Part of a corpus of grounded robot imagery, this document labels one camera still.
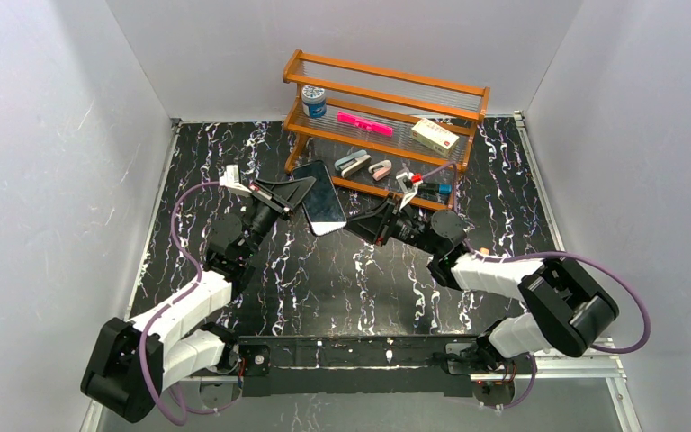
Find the wooden shelf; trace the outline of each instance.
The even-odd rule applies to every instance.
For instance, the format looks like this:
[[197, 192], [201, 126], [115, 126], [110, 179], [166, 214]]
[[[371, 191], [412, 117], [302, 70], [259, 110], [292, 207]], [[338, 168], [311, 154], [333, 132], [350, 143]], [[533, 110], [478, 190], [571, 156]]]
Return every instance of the wooden shelf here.
[[[292, 171], [310, 137], [380, 151], [435, 166], [453, 161], [462, 173], [467, 169], [473, 138], [478, 125], [486, 115], [486, 107], [489, 103], [488, 87], [475, 87], [384, 67], [316, 56], [299, 49], [292, 54], [284, 67], [283, 81], [295, 83], [298, 87], [298, 97], [295, 98], [283, 124], [286, 130], [295, 132], [298, 136], [290, 157], [285, 163], [285, 170], [288, 173]], [[316, 86], [329, 90], [328, 108], [324, 116], [312, 119], [303, 113], [300, 99], [303, 86]], [[333, 93], [336, 96], [337, 94], [358, 96], [366, 99], [367, 103], [355, 103], [332, 97]], [[410, 131], [412, 126], [419, 121], [418, 117], [370, 106], [368, 104], [370, 100], [410, 107], [416, 112], [431, 112], [463, 119], [470, 126], [438, 123], [460, 136], [460, 141], [454, 151], [446, 159], [411, 138]], [[387, 124], [393, 128], [393, 136], [386, 137], [337, 121], [338, 111]], [[383, 189], [339, 177], [333, 177], [333, 183], [367, 194], [378, 196], [388, 194]], [[412, 204], [431, 210], [447, 207], [438, 202], [417, 198], [412, 200]]]

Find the white box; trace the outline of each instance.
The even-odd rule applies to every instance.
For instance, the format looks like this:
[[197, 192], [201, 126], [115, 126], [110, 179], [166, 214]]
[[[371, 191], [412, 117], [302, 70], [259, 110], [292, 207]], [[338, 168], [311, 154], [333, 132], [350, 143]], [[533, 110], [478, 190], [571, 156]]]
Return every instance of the white box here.
[[412, 127], [413, 140], [447, 158], [452, 154], [459, 138], [428, 119], [421, 119]]

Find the pink object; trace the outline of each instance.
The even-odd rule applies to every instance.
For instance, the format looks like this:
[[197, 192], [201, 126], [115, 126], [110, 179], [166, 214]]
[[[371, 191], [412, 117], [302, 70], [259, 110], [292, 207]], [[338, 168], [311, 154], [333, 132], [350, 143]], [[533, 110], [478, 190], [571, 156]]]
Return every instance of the pink object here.
[[363, 119], [361, 117], [356, 117], [355, 115], [349, 114], [347, 112], [338, 111], [337, 120], [339, 122], [342, 121], [343, 123], [353, 124], [355, 127], [364, 129], [365, 131], [380, 133], [381, 135], [385, 135], [386, 137], [393, 136], [393, 128], [391, 126], [388, 126], [387, 124], [378, 123], [376, 121]]

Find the robotic arm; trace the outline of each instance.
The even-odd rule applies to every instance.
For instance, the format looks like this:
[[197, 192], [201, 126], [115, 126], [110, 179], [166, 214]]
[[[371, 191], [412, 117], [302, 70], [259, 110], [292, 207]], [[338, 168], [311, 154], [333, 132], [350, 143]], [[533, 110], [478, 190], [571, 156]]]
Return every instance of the robotic arm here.
[[[146, 356], [158, 394], [200, 369], [215, 365], [230, 370], [236, 365], [238, 338], [232, 330], [209, 322], [184, 335], [242, 293], [254, 272], [249, 259], [278, 218], [288, 219], [315, 181], [255, 180], [245, 187], [238, 179], [237, 167], [229, 166], [220, 184], [250, 197], [251, 204], [241, 218], [226, 214], [213, 223], [202, 262], [207, 272], [197, 286], [195, 278], [128, 322], [110, 319], [99, 333], [81, 391], [129, 422], [143, 419], [155, 405], [139, 356]], [[403, 197], [391, 193], [374, 209], [352, 217], [345, 228], [378, 246], [393, 238], [426, 251], [432, 255], [427, 268], [442, 286], [505, 295], [524, 302], [530, 311], [495, 323], [465, 350], [466, 360], [479, 370], [494, 370], [508, 358], [552, 347], [581, 356], [618, 316], [615, 302], [577, 262], [505, 263], [475, 257], [465, 246], [464, 226], [455, 212], [437, 211], [424, 220], [407, 206], [417, 186], [405, 192]], [[145, 327], [166, 305], [151, 324], [146, 352], [140, 353]]]

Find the smartphone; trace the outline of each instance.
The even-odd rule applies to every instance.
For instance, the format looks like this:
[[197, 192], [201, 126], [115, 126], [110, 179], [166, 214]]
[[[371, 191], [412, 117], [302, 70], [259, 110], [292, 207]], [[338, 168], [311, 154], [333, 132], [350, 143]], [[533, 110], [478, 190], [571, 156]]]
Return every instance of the smartphone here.
[[346, 213], [337, 200], [335, 186], [324, 162], [315, 160], [292, 169], [292, 178], [303, 177], [314, 177], [317, 180], [303, 198], [303, 210], [309, 219], [311, 232], [315, 236], [323, 236], [343, 228], [346, 225]]

